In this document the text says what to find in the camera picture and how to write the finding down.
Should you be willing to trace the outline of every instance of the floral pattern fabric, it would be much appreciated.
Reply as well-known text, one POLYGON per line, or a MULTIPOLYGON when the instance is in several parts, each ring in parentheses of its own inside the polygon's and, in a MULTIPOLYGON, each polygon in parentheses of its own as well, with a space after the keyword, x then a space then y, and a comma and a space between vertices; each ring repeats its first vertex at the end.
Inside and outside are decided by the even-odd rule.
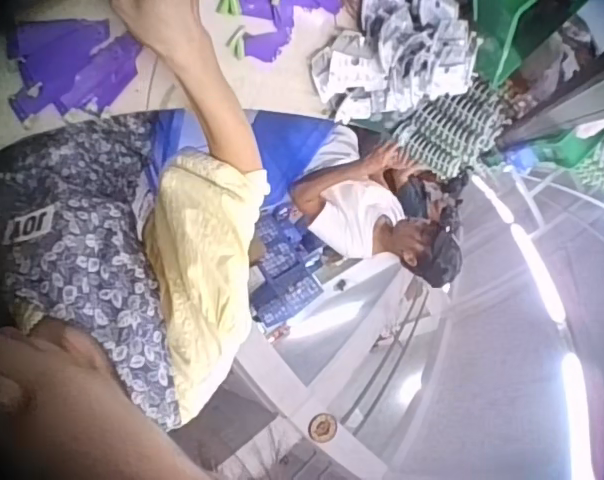
POLYGON ((131 207, 152 120, 71 125, 0 151, 1 290, 26 330, 48 316, 89 332, 133 403, 170 430, 180 415, 166 326, 131 207), (6 244, 13 219, 51 205, 47 233, 6 244))

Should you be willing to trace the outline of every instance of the ceiling light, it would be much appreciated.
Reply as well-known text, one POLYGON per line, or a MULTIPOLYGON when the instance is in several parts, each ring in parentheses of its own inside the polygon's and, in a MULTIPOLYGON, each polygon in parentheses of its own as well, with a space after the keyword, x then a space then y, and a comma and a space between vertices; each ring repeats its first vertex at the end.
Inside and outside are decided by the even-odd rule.
POLYGON ((502 221, 508 225, 515 222, 515 217, 513 212, 506 204, 500 200, 497 194, 493 191, 491 187, 489 187, 484 180, 482 180, 477 175, 473 175, 471 177, 471 181, 478 187, 482 193, 489 199, 489 201, 493 204, 493 207, 498 212, 498 215, 502 219, 502 221))
POLYGON ((584 383, 584 371, 575 353, 567 353, 562 360, 562 380, 566 395, 571 450, 571 479, 593 480, 591 435, 589 433, 589 406, 584 383))
POLYGON ((531 270, 531 275, 533 275, 549 316, 555 323, 564 324, 566 321, 566 311, 564 310, 562 299, 540 253, 535 248, 535 245, 533 245, 533 241, 518 224, 511 225, 511 234, 531 270))

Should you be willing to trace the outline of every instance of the table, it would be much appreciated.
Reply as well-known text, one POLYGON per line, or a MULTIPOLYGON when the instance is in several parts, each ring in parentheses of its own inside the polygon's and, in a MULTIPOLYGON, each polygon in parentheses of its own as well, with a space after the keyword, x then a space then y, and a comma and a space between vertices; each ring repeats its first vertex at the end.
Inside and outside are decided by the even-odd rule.
MULTIPOLYGON (((324 11, 303 11, 296 8, 292 40, 278 59, 262 63, 252 58, 237 60, 226 46, 229 38, 244 25, 249 33, 265 33, 274 27, 268 21, 249 17, 218 14, 217 0, 202 0, 202 21, 211 34, 220 66, 240 104, 245 109, 296 113, 326 117, 329 111, 313 87, 309 61, 341 28, 355 28, 355 21, 346 12, 337 17, 324 11)), ((20 14, 19 21, 81 18, 111 20, 112 37, 121 35, 124 25, 113 13, 108 0, 51 0, 42 2, 20 14)), ((65 125, 54 107, 49 106, 26 130, 9 107, 8 97, 22 86, 17 66, 6 58, 6 40, 0 36, 0 149, 21 138, 53 130, 65 125)), ((138 76, 110 107, 112 115, 147 110, 184 108, 188 106, 182 89, 173 74, 153 52, 145 49, 137 60, 138 76)), ((80 114, 73 121, 90 119, 80 114)))

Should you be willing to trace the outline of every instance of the white t-shirt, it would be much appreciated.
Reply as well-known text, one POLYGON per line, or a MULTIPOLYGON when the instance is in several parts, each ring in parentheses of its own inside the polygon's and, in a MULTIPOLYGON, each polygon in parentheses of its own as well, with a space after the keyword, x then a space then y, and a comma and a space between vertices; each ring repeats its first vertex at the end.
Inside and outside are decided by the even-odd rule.
MULTIPOLYGON (((340 125, 315 155, 307 172, 358 158, 355 133, 340 125)), ((309 230, 346 258, 373 256, 373 230, 380 217, 386 216, 393 225, 405 218, 395 195, 372 180, 338 183, 322 196, 326 205, 309 230)))

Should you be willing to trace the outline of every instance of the purple plastic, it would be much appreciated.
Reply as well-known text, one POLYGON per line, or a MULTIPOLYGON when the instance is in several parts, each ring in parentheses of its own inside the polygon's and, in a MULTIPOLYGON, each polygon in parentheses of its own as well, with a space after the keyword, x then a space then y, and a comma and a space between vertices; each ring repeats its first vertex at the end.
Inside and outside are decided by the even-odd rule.
POLYGON ((282 2, 291 3, 296 7, 315 10, 321 8, 327 12, 337 15, 342 8, 342 0, 281 0, 282 2))
POLYGON ((261 35, 244 35, 243 41, 245 55, 263 62, 273 62, 282 52, 282 48, 291 41, 291 31, 281 29, 261 35))
POLYGON ((55 102, 60 114, 83 108, 94 99, 101 113, 137 74, 135 59, 141 51, 142 45, 125 33, 96 53, 75 77, 72 89, 55 102))
POLYGON ((271 0, 240 0, 242 15, 271 20, 278 30, 293 27, 293 5, 290 0, 276 6, 271 0))
POLYGON ((9 97, 9 105, 18 120, 24 123, 31 115, 37 115, 47 105, 55 102, 71 87, 73 87, 73 77, 67 76, 42 84, 36 97, 29 95, 28 89, 22 88, 13 97, 9 97))
POLYGON ((293 28, 293 5, 286 4, 274 7, 273 24, 278 30, 293 28))
POLYGON ((273 20, 271 0, 240 0, 240 11, 247 17, 273 20))
POLYGON ((47 43, 18 63, 27 88, 55 81, 61 76, 74 77, 91 59, 91 50, 109 38, 108 23, 84 25, 68 35, 47 43))
POLYGON ((100 31, 106 30, 106 38, 109 38, 108 20, 52 20, 18 23, 16 28, 7 35, 7 57, 11 60, 26 57, 45 45, 86 27, 96 28, 100 31))

